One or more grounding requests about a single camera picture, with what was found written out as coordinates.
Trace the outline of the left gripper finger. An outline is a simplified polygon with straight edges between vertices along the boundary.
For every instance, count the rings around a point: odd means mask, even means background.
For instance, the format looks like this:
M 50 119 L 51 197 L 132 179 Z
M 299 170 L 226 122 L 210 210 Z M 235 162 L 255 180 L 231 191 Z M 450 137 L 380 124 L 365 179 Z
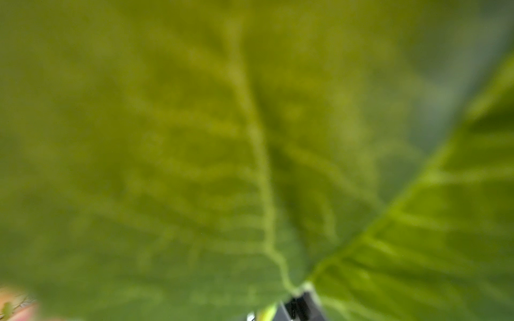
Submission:
M 292 297 L 284 304 L 289 320 L 298 321 L 327 321 L 321 307 L 315 302 L 311 292 Z

